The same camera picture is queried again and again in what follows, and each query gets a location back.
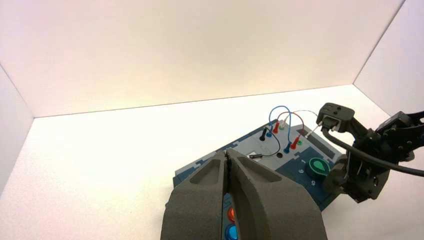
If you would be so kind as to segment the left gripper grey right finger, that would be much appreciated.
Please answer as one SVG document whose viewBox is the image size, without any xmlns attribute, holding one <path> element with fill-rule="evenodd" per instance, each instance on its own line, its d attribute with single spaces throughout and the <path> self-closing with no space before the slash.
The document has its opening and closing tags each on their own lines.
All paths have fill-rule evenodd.
<svg viewBox="0 0 424 240">
<path fill-rule="evenodd" d="M 326 240 L 321 210 L 299 183 L 229 149 L 228 191 L 240 240 Z"/>
</svg>

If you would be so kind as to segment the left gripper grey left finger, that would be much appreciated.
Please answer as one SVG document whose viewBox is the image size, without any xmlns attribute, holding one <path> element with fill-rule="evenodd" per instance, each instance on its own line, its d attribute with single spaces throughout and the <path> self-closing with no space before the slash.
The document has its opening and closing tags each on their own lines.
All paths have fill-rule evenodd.
<svg viewBox="0 0 424 240">
<path fill-rule="evenodd" d="M 176 186 L 165 205 L 162 240 L 220 240 L 227 156 L 221 151 Z"/>
</svg>

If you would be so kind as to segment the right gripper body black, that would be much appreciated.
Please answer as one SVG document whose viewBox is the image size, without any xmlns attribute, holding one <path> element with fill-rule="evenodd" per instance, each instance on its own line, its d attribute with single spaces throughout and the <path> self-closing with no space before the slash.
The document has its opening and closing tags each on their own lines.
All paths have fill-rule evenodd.
<svg viewBox="0 0 424 240">
<path fill-rule="evenodd" d="M 388 119 L 376 130 L 367 129 L 356 119 L 350 120 L 346 132 L 354 142 L 346 151 L 348 157 L 347 180 L 344 191 L 356 202 L 375 200 L 388 180 L 390 168 L 415 158 L 415 121 Z M 381 160 L 385 165 L 370 161 Z"/>
</svg>

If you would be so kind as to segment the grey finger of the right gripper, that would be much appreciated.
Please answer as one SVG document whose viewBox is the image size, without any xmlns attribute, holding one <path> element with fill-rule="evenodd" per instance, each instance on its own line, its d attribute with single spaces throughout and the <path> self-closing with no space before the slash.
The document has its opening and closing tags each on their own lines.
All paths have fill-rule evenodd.
<svg viewBox="0 0 424 240">
<path fill-rule="evenodd" d="M 325 192 L 332 194 L 346 193 L 343 185 L 347 181 L 347 166 L 348 156 L 341 155 L 322 183 L 322 188 Z"/>
</svg>

